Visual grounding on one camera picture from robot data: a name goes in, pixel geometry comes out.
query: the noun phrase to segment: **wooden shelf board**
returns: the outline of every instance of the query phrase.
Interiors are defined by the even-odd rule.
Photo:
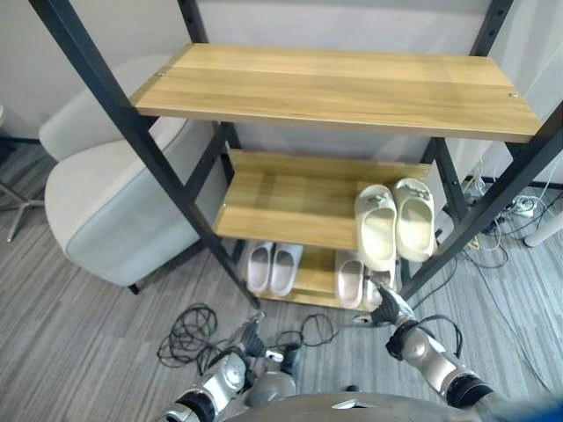
[[[132,101],[141,113],[527,142],[540,122],[490,58],[193,44]]]
[[[368,185],[424,179],[426,164],[230,152],[235,177],[215,221],[219,236],[357,249],[354,202]]]
[[[259,297],[273,301],[342,308],[334,292],[334,254],[334,250],[305,246],[291,293],[283,297],[264,293]]]

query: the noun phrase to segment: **black cable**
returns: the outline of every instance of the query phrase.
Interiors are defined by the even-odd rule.
[[[183,367],[195,362],[203,375],[209,363],[223,350],[221,345],[227,342],[226,339],[211,342],[217,325],[217,314],[209,306],[190,305],[176,318],[170,333],[160,343],[158,360],[166,367]],[[312,314],[301,322],[299,330],[282,331],[275,340],[275,347],[284,350],[290,343],[317,347],[330,343],[338,334],[328,316]]]
[[[483,280],[483,282],[485,283],[485,287],[487,292],[490,294],[491,299],[493,300],[494,303],[494,307],[496,308],[496,310],[499,312],[499,315],[501,315],[502,320],[504,321],[504,323],[506,324],[506,326],[508,327],[508,329],[510,330],[510,332],[512,333],[512,336],[515,340],[515,342],[518,344],[518,346],[520,347],[520,352],[522,354],[522,356],[524,357],[524,362],[526,363],[526,365],[528,366],[529,370],[531,371],[531,373],[536,377],[537,381],[542,385],[542,387],[544,387],[544,389],[546,391],[548,391],[550,394],[552,394],[552,391],[550,390],[550,388],[547,386],[547,384],[545,383],[545,381],[542,379],[541,375],[539,374],[539,372],[536,370],[536,368],[534,367],[530,356],[528,355],[528,353],[526,352],[526,349],[522,343],[522,341],[520,340],[520,336],[518,336],[518,333],[515,331],[514,328],[512,328],[512,325],[510,324],[508,318],[504,315],[504,313],[502,312],[501,306],[499,305],[499,303],[496,301],[496,298],[494,297],[494,293],[493,290],[491,289],[491,287],[489,286],[489,283],[486,281],[486,277],[483,274],[483,271],[481,270],[481,268],[476,265],[475,263],[473,263],[475,265],[475,267],[477,268],[477,271],[479,272],[479,275],[481,276],[481,279]]]
[[[416,302],[416,304],[414,306],[412,306],[412,309],[415,310],[417,309],[419,306],[421,306],[421,304],[426,301],[431,295],[433,295],[434,293],[436,293],[438,290],[440,290],[441,288],[445,287],[450,281],[451,279],[454,278],[454,275],[456,274],[457,271],[457,255],[454,256],[454,269],[451,271],[450,276],[446,279],[446,281],[444,281],[440,286],[434,288],[430,293],[428,293],[427,295],[425,295],[422,299],[420,299],[418,302]]]
[[[157,351],[160,363],[167,367],[183,367],[196,362],[200,374],[213,357],[221,352],[220,343],[211,343],[217,331],[217,314],[204,303],[190,305],[172,325]]]
[[[423,327],[421,327],[423,324],[429,323],[430,321],[437,321],[437,320],[448,321],[454,327],[454,330],[456,331],[456,352],[454,353],[454,355],[458,359],[460,359],[461,358],[461,350],[464,346],[464,335],[461,333],[461,330],[459,329],[459,325],[457,325],[457,323],[453,319],[451,319],[449,316],[442,315],[442,314],[435,314],[435,315],[432,315],[432,316],[427,316],[426,318],[422,318],[416,324],[413,324],[411,327],[409,327],[409,330],[413,330],[415,328],[423,329]],[[426,331],[426,330],[424,330],[424,331],[426,333],[428,333],[431,337],[434,337],[434,334],[432,334],[431,332]]]
[[[311,335],[311,327],[316,329],[316,336]],[[283,350],[285,346],[291,343],[297,343],[300,346],[318,347],[332,342],[338,335],[339,331],[334,328],[334,324],[328,316],[324,314],[311,314],[301,322],[299,330],[280,332],[275,339],[274,347],[278,350]]]

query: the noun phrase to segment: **slipper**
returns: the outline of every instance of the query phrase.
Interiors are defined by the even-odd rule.
[[[434,199],[428,187],[404,178],[393,187],[397,204],[397,252],[408,260],[424,262],[434,252]]]
[[[276,244],[270,292],[275,296],[288,295],[296,282],[297,268],[303,255],[301,244]]]
[[[353,309],[362,303],[363,262],[356,251],[336,251],[334,275],[336,298],[344,308]]]
[[[396,217],[391,191],[383,185],[366,187],[355,200],[358,251],[374,271],[394,271]]]
[[[260,242],[250,252],[246,284],[253,293],[263,293],[267,289],[272,268],[273,246],[272,242]]]
[[[368,276],[363,296],[363,306],[365,306],[369,312],[372,312],[379,308],[379,305],[383,302],[383,297],[377,289],[377,284],[383,284],[393,290],[396,289],[395,267],[390,271],[369,271]]]

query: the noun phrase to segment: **white armchair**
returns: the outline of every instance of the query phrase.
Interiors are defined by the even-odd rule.
[[[143,57],[113,73],[130,95],[167,59]],[[161,117],[150,133],[185,183],[213,128],[209,122]],[[59,162],[49,175],[45,204],[64,254],[104,280],[134,286],[199,237],[122,138],[89,91],[40,130],[41,143]],[[209,222],[227,187],[219,161],[196,201]]]

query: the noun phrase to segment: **chair cushion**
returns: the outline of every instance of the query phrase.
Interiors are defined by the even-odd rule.
[[[160,118],[150,133],[163,150],[185,124],[184,119]],[[45,187],[45,199],[49,225],[61,247],[65,249],[76,231],[144,169],[124,140],[85,149],[56,165]]]
[[[167,119],[171,119],[168,124],[158,124]],[[185,183],[213,128],[205,121],[161,118],[151,132]],[[196,201],[209,223],[226,190],[220,163],[216,162]],[[45,202],[51,230],[65,255],[120,286],[139,281],[198,238],[124,141],[60,162],[49,176]]]

